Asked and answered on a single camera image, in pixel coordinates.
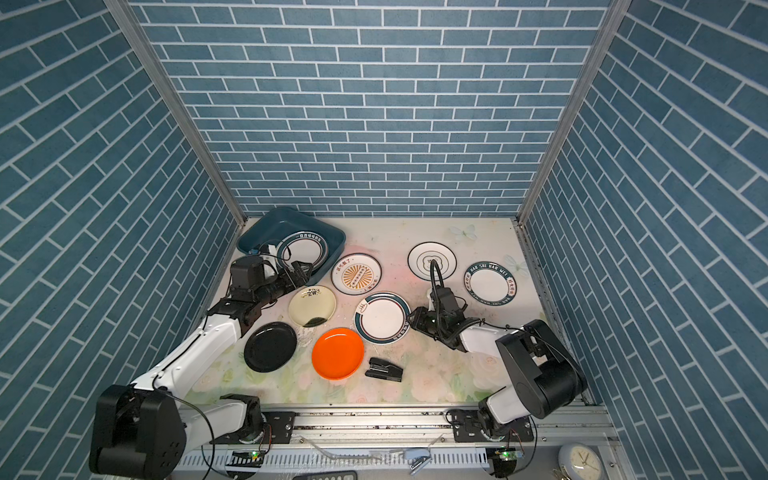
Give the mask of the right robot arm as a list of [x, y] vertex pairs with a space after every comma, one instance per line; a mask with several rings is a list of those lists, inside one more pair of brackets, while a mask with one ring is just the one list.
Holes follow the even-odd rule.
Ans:
[[407, 317], [412, 329], [451, 350], [496, 357], [506, 369], [509, 384], [479, 403], [485, 430], [526, 416], [543, 419], [586, 390], [582, 369], [546, 322], [511, 327], [468, 317], [448, 287], [434, 287], [430, 299], [430, 307]]

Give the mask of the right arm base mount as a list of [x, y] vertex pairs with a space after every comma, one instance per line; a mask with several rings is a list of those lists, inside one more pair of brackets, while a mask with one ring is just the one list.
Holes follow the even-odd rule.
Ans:
[[486, 410], [449, 409], [444, 413], [454, 441], [478, 442], [532, 442], [534, 433], [528, 417], [500, 424]]

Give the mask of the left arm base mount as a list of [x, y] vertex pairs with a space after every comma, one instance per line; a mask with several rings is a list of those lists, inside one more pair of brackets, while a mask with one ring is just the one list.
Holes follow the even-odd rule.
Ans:
[[291, 411], [273, 411], [249, 414], [237, 433], [240, 443], [289, 444], [297, 414]]

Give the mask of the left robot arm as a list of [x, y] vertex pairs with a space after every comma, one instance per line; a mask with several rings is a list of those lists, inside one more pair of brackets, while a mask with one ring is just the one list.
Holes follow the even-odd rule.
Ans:
[[207, 407], [185, 397], [213, 362], [240, 340], [265, 306], [308, 284], [313, 267], [276, 267], [263, 256], [230, 265], [226, 294], [193, 334], [128, 385], [111, 385], [97, 399], [89, 469], [133, 479], [165, 479], [188, 452], [232, 434], [259, 442], [266, 420], [255, 396], [229, 394]]

